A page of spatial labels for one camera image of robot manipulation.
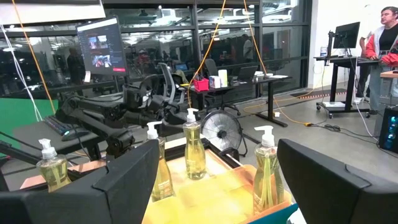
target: monitor screen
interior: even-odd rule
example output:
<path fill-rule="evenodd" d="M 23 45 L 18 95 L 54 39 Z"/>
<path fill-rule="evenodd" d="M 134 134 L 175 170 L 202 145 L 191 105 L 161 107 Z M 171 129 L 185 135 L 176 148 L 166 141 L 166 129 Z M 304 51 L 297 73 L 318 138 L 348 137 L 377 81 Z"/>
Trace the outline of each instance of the monitor screen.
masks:
<path fill-rule="evenodd" d="M 86 71 L 98 75 L 127 75 L 119 22 L 116 17 L 77 27 Z"/>
<path fill-rule="evenodd" d="M 360 22 L 336 27 L 334 49 L 354 49 L 358 39 Z"/>

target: yellow liquid soap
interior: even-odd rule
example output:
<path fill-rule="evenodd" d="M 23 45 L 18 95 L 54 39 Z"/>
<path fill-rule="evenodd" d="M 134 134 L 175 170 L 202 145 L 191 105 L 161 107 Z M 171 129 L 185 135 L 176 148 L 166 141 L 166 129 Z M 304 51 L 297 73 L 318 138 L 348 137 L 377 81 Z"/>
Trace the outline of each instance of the yellow liquid soap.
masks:
<path fill-rule="evenodd" d="M 174 189 L 172 178 L 170 175 L 169 167 L 167 166 L 164 153 L 165 153 L 165 141 L 163 138 L 159 140 L 159 165 L 157 166 L 157 174 L 152 190 L 152 201 L 156 202 L 163 198 L 174 196 Z"/>
<path fill-rule="evenodd" d="M 41 160 L 36 166 L 49 186 L 49 193 L 71 183 L 67 175 L 67 159 L 64 155 Z"/>
<path fill-rule="evenodd" d="M 254 176 L 253 210 L 257 215 L 283 202 L 284 187 L 279 172 L 276 147 L 256 147 L 258 169 Z"/>
<path fill-rule="evenodd" d="M 192 180 L 202 179 L 206 175 L 205 148 L 200 139 L 200 123 L 183 125 L 187 144 L 185 146 L 185 164 L 188 177 Z"/>

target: laptop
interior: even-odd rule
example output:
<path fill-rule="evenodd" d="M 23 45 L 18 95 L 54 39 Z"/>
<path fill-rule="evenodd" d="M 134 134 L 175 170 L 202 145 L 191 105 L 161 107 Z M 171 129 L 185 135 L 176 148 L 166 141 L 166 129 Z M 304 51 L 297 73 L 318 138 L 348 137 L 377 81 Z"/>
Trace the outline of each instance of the laptop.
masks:
<path fill-rule="evenodd" d="M 238 74 L 238 81 L 251 82 L 255 72 L 257 71 L 257 67 L 258 66 L 256 65 L 241 68 Z"/>

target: clear plastic bottle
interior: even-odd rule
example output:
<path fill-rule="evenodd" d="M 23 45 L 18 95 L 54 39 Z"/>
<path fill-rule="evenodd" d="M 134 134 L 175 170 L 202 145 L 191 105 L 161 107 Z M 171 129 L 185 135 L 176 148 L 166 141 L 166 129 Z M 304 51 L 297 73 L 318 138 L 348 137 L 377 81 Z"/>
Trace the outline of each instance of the clear plastic bottle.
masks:
<path fill-rule="evenodd" d="M 50 193 L 71 182 L 67 173 L 67 158 L 64 155 L 57 155 L 49 139 L 40 139 L 39 142 L 43 145 L 43 159 L 36 164 L 36 167 L 47 182 Z"/>
<path fill-rule="evenodd" d="M 200 123 L 196 121 L 194 111 L 189 108 L 187 122 L 183 124 L 187 144 L 185 145 L 185 164 L 188 177 L 192 180 L 202 179 L 206 175 L 205 148 L 200 139 Z"/>
<path fill-rule="evenodd" d="M 256 131 L 265 131 L 262 142 L 255 148 L 258 164 L 253 186 L 254 214 L 280 204 L 284 200 L 284 187 L 279 172 L 277 147 L 275 147 L 272 126 L 255 128 Z"/>
<path fill-rule="evenodd" d="M 158 136 L 155 129 L 156 124 L 161 124 L 161 121 L 150 122 L 148 125 L 148 140 L 157 139 L 159 141 L 159 165 L 157 166 L 157 174 L 154 184 L 154 189 L 152 190 L 152 201 L 156 202 L 162 200 L 163 198 L 174 196 L 173 182 L 170 175 L 169 167 L 166 163 L 164 157 L 165 153 L 165 140 Z"/>

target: yellow cable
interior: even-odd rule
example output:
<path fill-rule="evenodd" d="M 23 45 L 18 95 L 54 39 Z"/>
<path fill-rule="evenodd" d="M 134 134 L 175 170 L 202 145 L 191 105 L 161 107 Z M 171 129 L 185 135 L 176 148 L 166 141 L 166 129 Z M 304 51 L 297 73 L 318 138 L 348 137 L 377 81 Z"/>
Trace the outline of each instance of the yellow cable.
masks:
<path fill-rule="evenodd" d="M 203 63 L 205 62 L 207 55 L 209 54 L 211 45 L 213 44 L 213 41 L 214 41 L 214 37 L 215 37 L 216 34 L 217 34 L 217 30 L 218 30 L 218 26 L 219 26 L 219 24 L 220 24 L 220 20 L 221 20 L 222 17 L 223 17 L 223 11 L 224 11 L 225 2 L 226 2 L 226 0 L 224 0 L 224 2 L 223 2 L 223 7 L 221 7 L 221 12 L 220 12 L 220 16 L 218 17 L 217 26 L 216 26 L 216 29 L 215 29 L 215 31 L 214 31 L 213 36 L 211 37 L 211 41 L 210 41 L 209 47 L 207 48 L 206 54 L 205 54 L 205 56 L 203 57 L 203 59 L 202 59 L 200 65 L 199 65 L 198 70 L 195 72 L 194 76 L 192 77 L 191 81 L 189 82 L 188 93 L 187 93 L 189 108 L 192 108 L 192 106 L 191 106 L 191 98 L 190 98 L 190 96 L 189 96 L 190 87 L 191 87 L 191 85 L 192 85 L 193 80 L 195 79 L 195 77 L 198 75 L 200 69 L 202 68 Z"/>
<path fill-rule="evenodd" d="M 32 53 L 33 59 L 35 60 L 36 67 L 37 67 L 37 69 L 38 69 L 38 71 L 39 71 L 39 74 L 40 74 L 40 77 L 41 77 L 41 79 L 42 79 L 45 92 L 46 92 L 47 96 L 49 97 L 52 111 L 53 111 L 54 114 L 55 114 L 55 108 L 54 108 L 54 104 L 52 103 L 52 99 L 51 99 L 49 90 L 47 89 L 47 86 L 46 86 L 46 84 L 45 84 L 44 77 L 43 77 L 42 71 L 41 71 L 41 69 L 40 69 L 39 63 L 37 63 L 37 59 L 36 59 L 35 53 L 34 53 L 34 51 L 33 51 L 32 45 L 30 44 L 30 40 L 29 40 L 29 38 L 27 37 L 26 32 L 25 32 L 25 30 L 24 30 L 24 25 L 22 25 L 22 21 L 21 21 L 21 18 L 19 17 L 19 12 L 18 12 L 18 9 L 17 9 L 17 5 L 15 4 L 15 1 L 14 1 L 14 0 L 12 0 L 12 4 L 14 5 L 14 9 L 15 9 L 15 12 L 16 12 L 16 14 L 17 14 L 19 24 L 21 25 L 22 31 L 23 31 L 23 33 L 24 33 L 24 35 L 25 35 L 26 40 L 27 40 L 27 44 L 28 44 L 28 46 L 29 46 L 29 48 L 30 48 L 30 52 Z"/>
<path fill-rule="evenodd" d="M 261 62 L 262 69 L 264 70 L 264 73 L 267 75 L 266 67 L 264 66 L 264 63 L 262 62 L 262 57 L 260 55 L 259 48 L 257 47 L 256 39 L 254 38 L 253 28 L 251 27 L 251 24 L 250 24 L 250 18 L 249 18 L 249 14 L 248 14 L 249 11 L 248 11 L 248 7 L 246 5 L 246 0 L 243 0 L 243 3 L 244 3 L 244 9 L 246 10 L 246 17 L 248 18 L 248 21 L 249 21 L 251 38 L 253 40 L 254 46 L 256 47 L 257 56 L 259 57 L 259 61 Z"/>

